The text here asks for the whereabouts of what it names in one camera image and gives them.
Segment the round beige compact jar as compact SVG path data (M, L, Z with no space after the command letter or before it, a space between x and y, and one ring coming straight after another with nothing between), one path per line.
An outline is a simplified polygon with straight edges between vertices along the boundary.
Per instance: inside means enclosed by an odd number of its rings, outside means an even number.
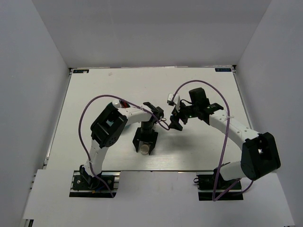
M150 153L150 146L147 144L143 144L140 146L140 153L142 155L148 155Z

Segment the red lip gloss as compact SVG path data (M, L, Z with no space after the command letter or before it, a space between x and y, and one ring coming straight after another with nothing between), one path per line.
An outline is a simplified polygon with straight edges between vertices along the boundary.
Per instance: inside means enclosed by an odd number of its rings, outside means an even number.
M121 108L129 108L130 107L130 105L127 102L121 101L121 100L120 100L120 105L121 105Z

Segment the white pink blue bottle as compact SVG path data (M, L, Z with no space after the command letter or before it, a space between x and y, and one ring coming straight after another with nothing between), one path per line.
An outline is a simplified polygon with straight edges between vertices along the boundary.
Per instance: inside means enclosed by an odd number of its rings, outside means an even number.
M112 101L112 104L113 104L113 106L114 107L116 107L116 108L120 108L121 107L121 104L120 104L120 101L119 100L114 100L114 101Z

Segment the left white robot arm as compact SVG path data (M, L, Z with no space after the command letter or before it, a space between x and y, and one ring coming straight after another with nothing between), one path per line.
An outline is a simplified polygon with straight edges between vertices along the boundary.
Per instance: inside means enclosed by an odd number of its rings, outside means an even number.
M164 111L149 102L143 103L150 110L128 107L117 108L109 104L92 123L91 148L87 162L80 167L80 175L89 188L99 186L102 164L109 147L113 146L121 136L125 127L140 123L133 139L136 152L149 155L155 148L158 133L154 129L157 120L164 117Z

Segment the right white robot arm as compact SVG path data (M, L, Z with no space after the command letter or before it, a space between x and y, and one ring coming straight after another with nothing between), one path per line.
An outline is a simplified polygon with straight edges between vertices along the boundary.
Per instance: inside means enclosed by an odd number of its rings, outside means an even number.
M226 188L233 179L257 180L280 168L275 138L269 132L259 133L228 116L224 108L211 104L202 88L190 90L190 105L181 102L179 94L169 94L167 103L174 109L169 128L181 131L190 118L198 118L218 129L241 149L241 159L224 164L214 176L218 188Z

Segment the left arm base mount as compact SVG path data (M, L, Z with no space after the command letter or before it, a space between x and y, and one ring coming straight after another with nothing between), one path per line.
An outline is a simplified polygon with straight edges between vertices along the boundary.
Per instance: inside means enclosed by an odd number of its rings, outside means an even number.
M97 179L90 186L79 171L74 171L69 197L71 198L114 198L119 186L120 173L105 172L100 176L109 186L113 196L103 182Z

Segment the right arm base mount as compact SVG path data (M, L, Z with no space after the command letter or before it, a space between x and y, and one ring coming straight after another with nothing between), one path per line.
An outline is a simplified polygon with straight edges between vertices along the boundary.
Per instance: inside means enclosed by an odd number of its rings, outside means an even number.
M215 174L204 172L197 174L194 178L194 184L197 185L199 201L212 201L214 190ZM227 193L219 198L219 201L242 201L242 186L237 179L225 181L221 176L218 178L215 197L218 197L222 192L236 183Z

